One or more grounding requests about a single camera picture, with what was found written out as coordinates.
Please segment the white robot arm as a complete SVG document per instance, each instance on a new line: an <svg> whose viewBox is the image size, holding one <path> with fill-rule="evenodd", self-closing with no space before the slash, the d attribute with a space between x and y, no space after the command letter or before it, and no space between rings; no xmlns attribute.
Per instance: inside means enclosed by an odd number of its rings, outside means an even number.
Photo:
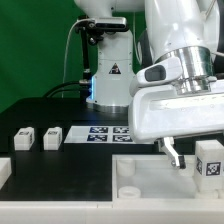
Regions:
<svg viewBox="0 0 224 224"><path fill-rule="evenodd" d="M128 112L132 139L160 142L224 130L223 0L74 0L98 47L88 104Z"/></svg>

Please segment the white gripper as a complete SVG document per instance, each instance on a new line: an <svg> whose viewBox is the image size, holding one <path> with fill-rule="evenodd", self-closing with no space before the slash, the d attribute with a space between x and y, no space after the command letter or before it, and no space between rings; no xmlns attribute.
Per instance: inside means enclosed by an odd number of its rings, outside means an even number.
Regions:
<svg viewBox="0 0 224 224"><path fill-rule="evenodd" d="M224 80L211 83L211 91L177 95L172 85L139 90L129 106L128 124L136 143L158 140L159 150L171 165L185 169L183 155L174 149L174 138L224 130Z"/></svg>

